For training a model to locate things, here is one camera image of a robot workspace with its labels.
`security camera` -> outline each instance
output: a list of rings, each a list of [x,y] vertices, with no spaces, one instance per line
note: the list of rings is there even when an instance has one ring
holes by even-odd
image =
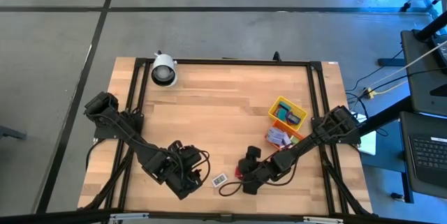
[[[163,54],[161,51],[158,51],[155,55],[156,58],[152,64],[152,81],[161,87],[171,87],[177,81],[177,73],[175,72],[177,62],[170,55]]]

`concrete floor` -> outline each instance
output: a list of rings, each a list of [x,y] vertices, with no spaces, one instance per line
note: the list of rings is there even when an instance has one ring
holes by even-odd
[[[112,0],[112,6],[368,8],[400,7],[405,1]],[[0,0],[0,6],[102,6],[103,2]],[[424,3],[414,6],[424,7]],[[98,17],[98,13],[0,13],[0,124],[29,136],[25,141],[1,140],[0,216],[31,211]],[[282,59],[338,61],[349,89],[377,68],[377,58],[399,52],[401,30],[420,29],[431,20],[429,15],[415,13],[109,13],[49,211],[76,208],[94,130],[82,115],[82,106],[107,89],[115,57],[148,57],[160,49],[178,58],[271,59],[278,50]],[[377,77],[394,70],[386,68]],[[368,112],[375,114],[408,93],[403,85],[367,101]],[[360,106],[354,110],[361,112]],[[371,167],[364,171],[376,214],[417,221],[446,219],[445,200],[416,193],[415,204],[395,202],[388,195],[402,192],[394,183],[400,175]]]

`yellow bin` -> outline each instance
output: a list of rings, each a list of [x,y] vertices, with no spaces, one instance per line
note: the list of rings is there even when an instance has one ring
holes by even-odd
[[[287,104],[288,106],[290,106],[292,113],[301,119],[300,123],[298,125],[289,125],[288,123],[281,121],[274,115],[274,111],[277,110],[279,102],[283,102],[283,103]],[[292,103],[291,101],[287,100],[283,96],[280,96],[280,97],[278,97],[277,101],[274,102],[274,104],[270,108],[270,110],[268,111],[268,115],[272,119],[283,123],[286,127],[289,127],[290,129],[292,129],[294,131],[298,131],[302,125],[302,122],[304,122],[304,120],[307,117],[307,112],[305,110],[301,109],[300,107],[298,107],[297,105],[295,105],[294,103]]]

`red object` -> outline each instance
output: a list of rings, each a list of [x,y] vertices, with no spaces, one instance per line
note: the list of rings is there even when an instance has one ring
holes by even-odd
[[[236,167],[235,176],[238,179],[242,179],[242,174],[239,171],[239,167]]]

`wooden tabletop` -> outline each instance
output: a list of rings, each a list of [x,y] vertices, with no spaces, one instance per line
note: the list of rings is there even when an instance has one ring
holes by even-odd
[[[118,57],[108,91],[119,99],[124,109],[135,59]],[[338,63],[323,62],[323,74],[330,108],[347,105]],[[158,185],[141,169],[134,157],[125,210],[176,211],[238,214],[328,214],[318,149],[312,149],[298,161],[296,175],[287,186],[263,185],[258,195],[240,190],[230,197],[221,197],[212,185],[212,178],[225,173],[236,181],[235,167],[245,156],[247,147],[262,149],[261,158],[275,151],[264,135],[272,124],[270,106],[284,96],[307,111],[308,117],[299,133],[311,133],[312,102],[307,72],[297,66],[232,66],[179,64],[178,81],[173,87],[156,86],[149,78],[143,113],[142,136],[159,147],[175,140],[193,144],[210,153],[211,172],[208,180],[184,200],[166,186]],[[323,115],[318,78],[314,73],[318,106]],[[138,91],[133,101],[136,103]],[[106,140],[91,153],[79,207],[90,203],[109,179],[116,140]],[[371,203],[358,152],[349,145],[338,146],[343,179],[356,199],[368,211]],[[205,173],[206,164],[202,165]],[[113,206],[121,182],[117,183]],[[228,186],[224,192],[232,191]],[[332,182],[336,210],[340,211],[337,187]]]

